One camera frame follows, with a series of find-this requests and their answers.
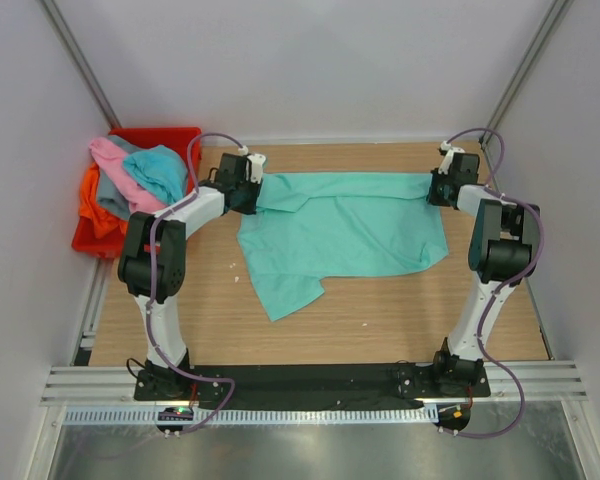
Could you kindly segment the teal green t shirt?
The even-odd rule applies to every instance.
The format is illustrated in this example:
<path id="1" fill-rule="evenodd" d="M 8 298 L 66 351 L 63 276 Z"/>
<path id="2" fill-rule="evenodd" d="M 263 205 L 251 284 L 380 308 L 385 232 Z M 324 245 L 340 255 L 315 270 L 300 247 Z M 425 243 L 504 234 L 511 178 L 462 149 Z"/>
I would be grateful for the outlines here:
<path id="1" fill-rule="evenodd" d="M 424 173 L 267 174 L 237 241 L 270 321 L 308 306 L 330 277 L 425 271 L 449 253 Z"/>

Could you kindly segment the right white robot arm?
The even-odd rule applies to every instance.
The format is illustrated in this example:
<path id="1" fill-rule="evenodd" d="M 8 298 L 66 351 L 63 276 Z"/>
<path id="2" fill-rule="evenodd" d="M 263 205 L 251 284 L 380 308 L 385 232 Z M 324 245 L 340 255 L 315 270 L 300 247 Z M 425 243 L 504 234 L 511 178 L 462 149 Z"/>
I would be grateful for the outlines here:
<path id="1" fill-rule="evenodd" d="M 480 157 L 444 142 L 443 160 L 431 171 L 427 202 L 474 218 L 468 266 L 472 286 L 451 334 L 433 360 L 432 387 L 461 395 L 484 381 L 486 344 L 499 313 L 521 280 L 530 276 L 543 246 L 539 208 L 478 182 Z"/>

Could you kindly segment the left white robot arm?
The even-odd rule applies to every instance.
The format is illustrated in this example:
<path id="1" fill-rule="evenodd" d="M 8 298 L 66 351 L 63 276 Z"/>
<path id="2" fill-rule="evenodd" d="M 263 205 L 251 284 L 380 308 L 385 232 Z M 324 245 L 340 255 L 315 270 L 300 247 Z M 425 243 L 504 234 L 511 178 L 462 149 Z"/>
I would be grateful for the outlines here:
<path id="1" fill-rule="evenodd" d="M 252 215 L 267 159 L 245 148 L 224 153 L 220 164 L 192 191 L 155 213 L 131 216 L 119 259 L 118 278 L 140 309 L 148 342 L 137 383 L 158 388 L 169 399 L 184 398 L 196 381 L 183 340 L 177 295 L 186 275 L 190 237 L 228 212 Z"/>

